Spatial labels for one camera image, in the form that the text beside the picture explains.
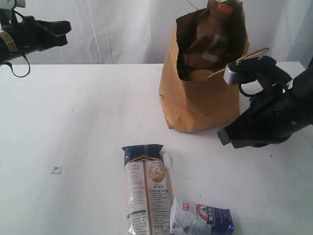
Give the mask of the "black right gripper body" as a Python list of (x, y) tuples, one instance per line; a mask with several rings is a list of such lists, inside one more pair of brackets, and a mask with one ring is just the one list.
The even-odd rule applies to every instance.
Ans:
[(249, 110), (264, 112), (258, 123), (261, 141), (289, 137), (313, 123), (312, 91), (291, 91), (278, 96), (259, 92), (249, 99)]

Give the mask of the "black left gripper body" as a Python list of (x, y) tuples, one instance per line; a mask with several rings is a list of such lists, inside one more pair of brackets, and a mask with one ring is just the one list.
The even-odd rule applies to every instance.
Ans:
[(7, 32), (12, 37), (19, 52), (33, 53), (47, 50), (34, 17), (26, 17), (18, 21), (17, 16), (11, 16)]

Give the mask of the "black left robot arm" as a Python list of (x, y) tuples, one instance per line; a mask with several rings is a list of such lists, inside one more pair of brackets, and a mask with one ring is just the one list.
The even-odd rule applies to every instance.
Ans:
[(9, 62), (36, 51), (67, 45), (69, 21), (47, 22), (25, 16), (22, 21), (1, 20), (0, 62)]

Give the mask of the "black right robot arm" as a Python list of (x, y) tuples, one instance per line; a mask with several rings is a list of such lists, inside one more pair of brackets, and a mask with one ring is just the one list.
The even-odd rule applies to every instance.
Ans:
[(280, 144), (313, 123), (313, 69), (308, 68), (284, 87), (265, 80), (249, 108), (217, 135), (234, 148)]

